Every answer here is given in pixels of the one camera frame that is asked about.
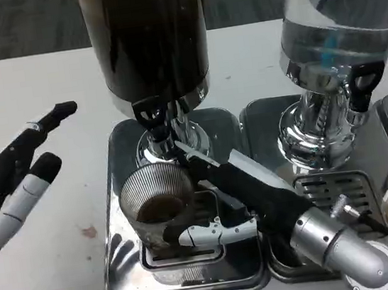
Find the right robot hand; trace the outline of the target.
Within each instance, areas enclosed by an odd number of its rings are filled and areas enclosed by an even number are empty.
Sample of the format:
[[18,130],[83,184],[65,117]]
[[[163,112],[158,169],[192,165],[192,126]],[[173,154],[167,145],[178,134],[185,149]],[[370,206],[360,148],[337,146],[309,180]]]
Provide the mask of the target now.
[[232,227],[226,227],[217,217],[205,226],[191,222],[169,224],[162,238],[170,244],[227,245],[254,238],[260,231],[289,239],[299,218],[314,207],[275,173],[235,149],[221,164],[180,141],[175,146],[177,160],[192,180],[210,183],[241,202],[253,215]]

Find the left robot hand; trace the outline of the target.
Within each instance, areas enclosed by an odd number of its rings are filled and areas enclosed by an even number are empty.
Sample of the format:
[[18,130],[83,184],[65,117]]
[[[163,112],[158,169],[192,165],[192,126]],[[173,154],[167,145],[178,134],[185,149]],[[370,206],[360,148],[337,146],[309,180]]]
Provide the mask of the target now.
[[61,170],[62,160],[51,152],[44,152],[33,162],[37,147],[76,111],[75,101],[55,104],[0,152],[0,252],[22,228]]

